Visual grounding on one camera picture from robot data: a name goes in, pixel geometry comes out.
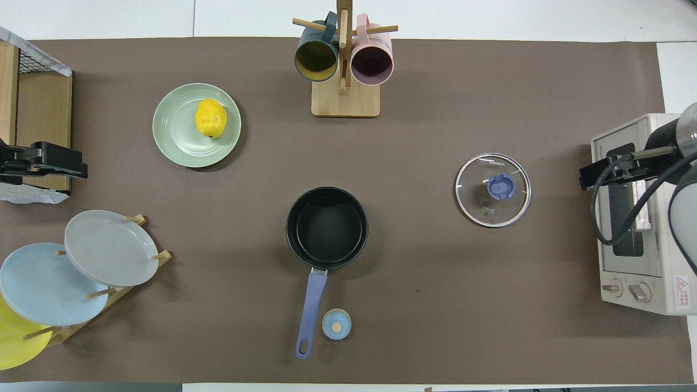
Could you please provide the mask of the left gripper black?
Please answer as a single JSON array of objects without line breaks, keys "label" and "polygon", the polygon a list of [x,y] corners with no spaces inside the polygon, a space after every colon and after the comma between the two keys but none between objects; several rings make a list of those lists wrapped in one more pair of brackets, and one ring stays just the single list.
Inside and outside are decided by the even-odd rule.
[{"label": "left gripper black", "polygon": [[[33,148],[40,152],[38,159],[43,164],[82,164],[82,153],[77,150],[66,148],[53,143],[34,143]],[[28,173],[30,164],[25,154],[31,148],[24,146],[8,145],[1,141],[1,182],[2,183],[22,183],[23,177]],[[64,167],[43,166],[38,164],[33,166],[33,171],[37,176],[68,176],[77,178],[88,178],[89,167],[82,164],[79,170],[66,169]]]}]

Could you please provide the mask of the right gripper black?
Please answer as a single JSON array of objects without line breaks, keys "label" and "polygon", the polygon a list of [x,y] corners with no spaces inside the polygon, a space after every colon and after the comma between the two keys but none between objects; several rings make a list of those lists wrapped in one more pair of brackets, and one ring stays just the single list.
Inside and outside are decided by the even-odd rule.
[{"label": "right gripper black", "polygon": [[[600,187],[617,182],[615,173],[603,176],[602,172],[612,166],[619,158],[603,158],[578,170],[578,180],[582,191],[590,191],[599,183]],[[652,157],[640,160],[625,159],[618,166],[618,183],[650,181],[656,179],[662,169],[662,158]]]}]

